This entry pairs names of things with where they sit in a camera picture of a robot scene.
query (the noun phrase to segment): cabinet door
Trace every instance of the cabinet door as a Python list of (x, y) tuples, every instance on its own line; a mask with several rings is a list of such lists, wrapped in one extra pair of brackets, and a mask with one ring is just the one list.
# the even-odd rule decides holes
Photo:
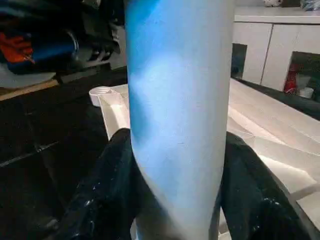
[(234, 23), (232, 63), (235, 58), (239, 58), (237, 47), (241, 49), (242, 46), (244, 66), (243, 73), (239, 76), (241, 79), (255, 84), (261, 83), (271, 31), (272, 24), (269, 23)]
[[(261, 84), (283, 91), (292, 59), (301, 53), (320, 54), (320, 26), (274, 25)], [(318, 62), (317, 56), (311, 58)]]

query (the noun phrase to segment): wooden board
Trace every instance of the wooden board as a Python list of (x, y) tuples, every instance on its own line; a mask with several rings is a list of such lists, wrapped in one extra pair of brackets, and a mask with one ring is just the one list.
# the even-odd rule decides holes
[(42, 89), (51, 88), (51, 87), (54, 87), (57, 85), (58, 85), (57, 80), (52, 79), (52, 80), (49, 80), (46, 82), (42, 82), (42, 83), (35, 84), (32, 86), (27, 86), (24, 88), (9, 89), (9, 88), (0, 87), (0, 101), (6, 100), (6, 99), (11, 99), (16, 96), (23, 95), (23, 94), (36, 92), (36, 91), (39, 91)]

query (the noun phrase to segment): black surface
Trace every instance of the black surface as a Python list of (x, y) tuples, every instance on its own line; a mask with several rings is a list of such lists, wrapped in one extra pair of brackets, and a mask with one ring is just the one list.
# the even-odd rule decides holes
[(0, 166), (34, 152), (32, 134), (19, 100), (0, 102)]
[(39, 154), (0, 168), (0, 239), (43, 239), (63, 212)]
[(0, 101), (0, 239), (42, 240), (108, 139), (89, 90), (127, 81), (125, 69)]

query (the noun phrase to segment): white plastic piece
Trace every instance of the white plastic piece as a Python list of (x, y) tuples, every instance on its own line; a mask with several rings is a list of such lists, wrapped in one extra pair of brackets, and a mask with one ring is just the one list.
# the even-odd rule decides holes
[(312, 94), (314, 94), (314, 91), (315, 90), (311, 87), (305, 87), (299, 91), (299, 96), (306, 99), (311, 99)]
[(109, 87), (100, 86), (89, 92), (92, 104), (101, 107), (105, 129), (110, 139), (121, 128), (130, 128), (129, 102)]
[(156, 199), (137, 219), (138, 238), (214, 238), (234, 3), (134, 0), (125, 17), (132, 150)]

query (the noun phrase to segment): white wall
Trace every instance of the white wall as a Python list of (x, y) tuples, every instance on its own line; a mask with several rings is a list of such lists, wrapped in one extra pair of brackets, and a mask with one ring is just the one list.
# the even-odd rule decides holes
[(237, 6), (263, 6), (263, 0), (235, 0)]

